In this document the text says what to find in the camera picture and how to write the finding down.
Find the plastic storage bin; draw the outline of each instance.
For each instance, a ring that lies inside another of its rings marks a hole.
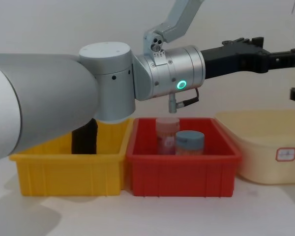
[[[211,118],[181,118],[181,130],[204,133],[203,155],[158,155],[154,118],[134,121],[127,149],[135,196],[231,197],[241,154]]]
[[[221,112],[216,119],[241,149],[241,176],[262,184],[295,183],[295,110]]]
[[[10,157],[25,196],[119,195],[133,120],[98,122],[97,155],[71,154],[71,134]]]

